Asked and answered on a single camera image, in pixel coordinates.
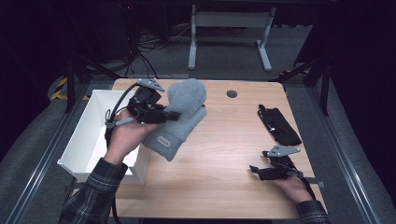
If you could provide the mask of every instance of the person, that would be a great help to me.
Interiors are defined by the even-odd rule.
[[[115,120],[130,117],[128,110],[122,110]],[[107,223],[116,191],[128,169],[122,163],[124,157],[159,127],[161,124],[142,124],[137,121],[115,127],[106,155],[97,162],[84,187],[64,205],[59,223]],[[298,177],[271,181],[296,203],[303,224],[330,223],[321,203],[312,199]]]

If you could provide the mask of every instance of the human hand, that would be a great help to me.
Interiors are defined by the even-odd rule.
[[[288,197],[295,203],[314,200],[306,190],[303,181],[297,176],[290,176],[287,179],[270,180],[270,182],[283,189]]]
[[[128,119],[131,114],[128,110],[122,110],[115,118],[114,121]],[[121,165],[125,156],[139,146],[147,135],[159,128],[161,124],[143,124],[136,120],[114,127],[111,134],[110,144],[108,146],[105,161]]]

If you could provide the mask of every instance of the plaid shirt sleeve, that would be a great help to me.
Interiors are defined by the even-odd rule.
[[[297,212],[302,224],[331,223],[319,201],[306,201],[297,204]]]
[[[59,223],[107,223],[111,205],[128,167],[100,159],[85,186],[66,203]]]

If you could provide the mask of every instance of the dark background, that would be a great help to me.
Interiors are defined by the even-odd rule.
[[[323,54],[331,58],[332,81],[346,114],[395,203],[394,6],[368,0],[349,2],[348,7],[337,8],[337,13],[329,8],[332,16],[327,18],[318,18],[317,8],[300,7],[296,13],[293,7],[280,7],[274,25],[323,22],[312,29],[298,61]],[[109,4],[117,3],[1,1],[1,159],[50,103],[48,88],[64,73],[72,52],[100,63],[126,56],[124,20]],[[173,25],[189,22],[191,13],[189,6],[165,5],[141,5],[138,11],[136,18],[163,38]]]

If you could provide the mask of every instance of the desk in background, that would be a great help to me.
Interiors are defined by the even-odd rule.
[[[177,80],[158,80],[167,90]],[[125,90],[135,79],[118,79]],[[120,217],[295,218],[294,203],[277,186],[260,181],[249,165],[270,167],[262,151],[276,142],[257,115],[258,104],[277,107],[298,133],[288,99],[278,83],[203,80],[207,116],[190,134],[175,158],[151,152],[146,184],[120,186]],[[227,91],[237,92],[235,98]],[[165,93],[159,104],[168,105]],[[314,176],[304,145],[290,155],[305,176]],[[323,202],[317,185],[312,185]]]

